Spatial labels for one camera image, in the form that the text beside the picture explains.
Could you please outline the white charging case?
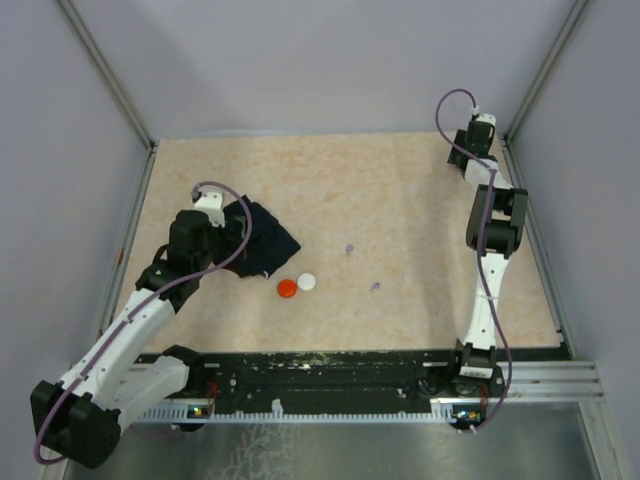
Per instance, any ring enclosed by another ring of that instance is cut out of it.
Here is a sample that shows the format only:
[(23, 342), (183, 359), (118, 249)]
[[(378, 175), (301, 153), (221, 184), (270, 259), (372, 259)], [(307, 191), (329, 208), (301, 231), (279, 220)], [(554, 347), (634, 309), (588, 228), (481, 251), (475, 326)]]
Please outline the white charging case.
[(300, 291), (310, 292), (316, 288), (317, 279), (313, 274), (305, 272), (297, 278), (296, 284)]

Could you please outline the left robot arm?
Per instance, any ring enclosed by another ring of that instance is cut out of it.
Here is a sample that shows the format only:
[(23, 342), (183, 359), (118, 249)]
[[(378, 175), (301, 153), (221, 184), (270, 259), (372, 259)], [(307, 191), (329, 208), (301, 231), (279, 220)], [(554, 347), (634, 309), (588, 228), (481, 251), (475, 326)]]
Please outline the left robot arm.
[(124, 308), (89, 351), (54, 382), (41, 381), (30, 395), (36, 434), (33, 456), (41, 465), (65, 459), (101, 466), (122, 434), (152, 406), (182, 392), (194, 397), (208, 384), (198, 353), (174, 346), (127, 378), (142, 348), (173, 320), (199, 289), (201, 279), (242, 255), (254, 230), (244, 200), (244, 231), (234, 238), (221, 209), (181, 210), (141, 273)]

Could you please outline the orange charging case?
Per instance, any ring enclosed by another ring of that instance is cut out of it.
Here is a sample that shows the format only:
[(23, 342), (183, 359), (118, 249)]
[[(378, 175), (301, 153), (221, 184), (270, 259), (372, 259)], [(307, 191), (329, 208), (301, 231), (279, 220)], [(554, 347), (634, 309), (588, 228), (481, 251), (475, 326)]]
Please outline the orange charging case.
[(292, 298), (297, 290), (297, 283), (292, 279), (283, 279), (277, 285), (277, 292), (281, 298)]

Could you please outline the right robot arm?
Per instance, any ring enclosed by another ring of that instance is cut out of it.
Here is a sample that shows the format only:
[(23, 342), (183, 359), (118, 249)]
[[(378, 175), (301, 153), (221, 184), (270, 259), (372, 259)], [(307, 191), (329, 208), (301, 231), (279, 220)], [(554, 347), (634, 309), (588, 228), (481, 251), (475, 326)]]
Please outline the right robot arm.
[(492, 115), (474, 114), (467, 128), (456, 132), (447, 160), (476, 189), (465, 236), (477, 268), (473, 305), (467, 333), (456, 343), (456, 364), (446, 372), (448, 387), (461, 396), (494, 376), (494, 314), (509, 261), (522, 242), (528, 207), (527, 191), (514, 187), (489, 153), (495, 124)]

